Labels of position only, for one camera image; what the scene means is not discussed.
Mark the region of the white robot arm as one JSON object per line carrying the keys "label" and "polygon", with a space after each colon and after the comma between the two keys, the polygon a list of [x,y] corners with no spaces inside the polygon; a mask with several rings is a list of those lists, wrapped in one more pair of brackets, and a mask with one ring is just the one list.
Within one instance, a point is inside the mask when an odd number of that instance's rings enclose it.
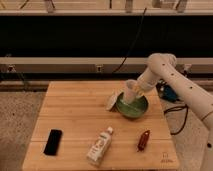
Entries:
{"label": "white robot arm", "polygon": [[147,68],[137,78],[143,92],[152,90],[160,79],[166,81],[209,130],[200,171],[213,171],[213,95],[183,76],[176,69],[177,59],[170,53],[153,53]]}

